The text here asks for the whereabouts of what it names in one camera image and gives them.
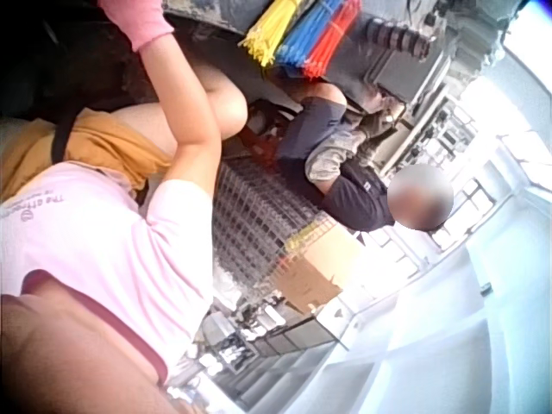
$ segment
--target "woman's hand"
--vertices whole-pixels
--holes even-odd
[[[161,0],[99,0],[99,6],[127,35],[135,52],[174,31],[163,16]]]

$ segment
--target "window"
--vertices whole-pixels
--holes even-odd
[[[501,137],[533,185],[552,192],[552,154],[535,131]]]
[[[455,197],[458,207],[436,232],[430,234],[433,241],[446,250],[468,235],[480,223],[495,204],[477,179],[470,179]]]

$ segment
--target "black strap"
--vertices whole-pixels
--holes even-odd
[[[60,118],[55,128],[55,133],[53,134],[52,148],[50,151],[50,158],[52,159],[53,166],[63,162],[72,127],[77,120],[77,115],[82,109],[83,107],[80,105],[73,105],[69,110],[66,110]]]
[[[52,148],[50,148],[50,158],[53,166],[63,162],[66,155],[67,144],[69,143],[69,137],[71,136],[72,127],[75,125],[77,116],[83,108],[84,106],[81,105],[73,105],[60,118],[53,134]],[[138,203],[138,206],[142,207],[144,205],[148,191],[149,182],[146,179],[144,188],[136,192],[135,201]]]

